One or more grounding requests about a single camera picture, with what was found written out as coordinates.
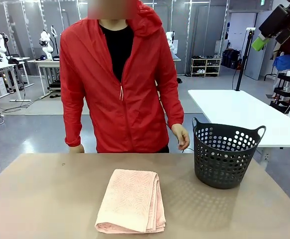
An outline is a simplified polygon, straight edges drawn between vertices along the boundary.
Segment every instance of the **black basket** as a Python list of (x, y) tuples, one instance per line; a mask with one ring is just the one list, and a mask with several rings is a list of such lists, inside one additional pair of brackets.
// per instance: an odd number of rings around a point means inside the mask
[(238, 186), (248, 169), (266, 127), (250, 130), (193, 119), (194, 172), (197, 178), (218, 189)]

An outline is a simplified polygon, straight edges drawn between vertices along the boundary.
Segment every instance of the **red jacket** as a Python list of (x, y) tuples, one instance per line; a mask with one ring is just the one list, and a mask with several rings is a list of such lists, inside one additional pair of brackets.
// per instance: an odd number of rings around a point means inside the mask
[(97, 152), (153, 153), (168, 144), (157, 89), (168, 126), (183, 123), (176, 71), (159, 17), (139, 2), (137, 15), (127, 22), (134, 31), (134, 41), (121, 83), (113, 73), (105, 35), (97, 20), (82, 19), (62, 33), (61, 95), (68, 146), (81, 143), (84, 97)]

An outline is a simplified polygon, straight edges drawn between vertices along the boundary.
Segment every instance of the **brown table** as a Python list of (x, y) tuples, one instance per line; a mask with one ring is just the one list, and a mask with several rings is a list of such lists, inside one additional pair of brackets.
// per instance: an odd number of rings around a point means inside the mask
[[(155, 235), (94, 224), (114, 169), (160, 177), (167, 220)], [(201, 183), (192, 154), (24, 154), (0, 174), (0, 239), (290, 239), (290, 199), (255, 162), (240, 187)]]

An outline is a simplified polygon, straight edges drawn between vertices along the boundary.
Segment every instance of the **zipper pull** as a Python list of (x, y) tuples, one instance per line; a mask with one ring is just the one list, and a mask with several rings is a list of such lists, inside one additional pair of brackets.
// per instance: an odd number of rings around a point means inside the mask
[(120, 84), (120, 95), (119, 95), (119, 99), (121, 101), (123, 101), (124, 99), (124, 91), (123, 91), (123, 86)]

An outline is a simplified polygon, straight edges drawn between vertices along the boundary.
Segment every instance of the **gray floor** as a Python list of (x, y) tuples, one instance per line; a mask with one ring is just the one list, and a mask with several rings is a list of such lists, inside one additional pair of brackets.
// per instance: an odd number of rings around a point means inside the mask
[[(184, 108), (185, 113), (201, 113), (200, 109), (196, 106), (194, 101), (188, 94), (188, 90), (230, 90), (232, 89), (232, 78), (234, 70), (222, 67), (219, 77), (185, 77), (179, 76), (183, 83), (179, 84), (179, 98)], [(237, 72), (234, 80), (234, 88), (238, 80)], [(26, 99), (35, 100), (43, 95), (41, 81), (39, 77), (30, 77), (30, 82), (34, 83), (33, 86), (25, 88)], [(270, 100), (266, 97), (266, 94), (272, 94), (273, 92), (273, 80), (267, 79), (267, 81), (255, 81), (249, 77), (244, 76), (242, 78), (241, 90), (246, 91), (257, 99), (269, 103)], [(7, 109), (11, 107), (17, 107), (18, 103), (9, 102), (10, 99), (16, 99), (16, 94), (11, 94), (0, 99), (0, 107)], [(31, 107), (22, 109), (12, 113), (6, 113), (6, 115), (62, 115), (63, 107), (60, 98), (51, 99), (46, 97), (40, 101), (35, 102)], [(83, 114), (88, 115), (89, 109), (86, 104), (83, 108)]]
[[(203, 114), (185, 114), (184, 126), (190, 132), (193, 148), (192, 118), (207, 122)], [(64, 143), (64, 124), (62, 116), (6, 116), (5, 124), (0, 126), (0, 173), (22, 153), (67, 152)], [(89, 116), (82, 116), (82, 144), (86, 152), (95, 152), (96, 140)], [(180, 153), (177, 140), (169, 131), (170, 151)], [(290, 149), (274, 149), (267, 172), (290, 197)]]

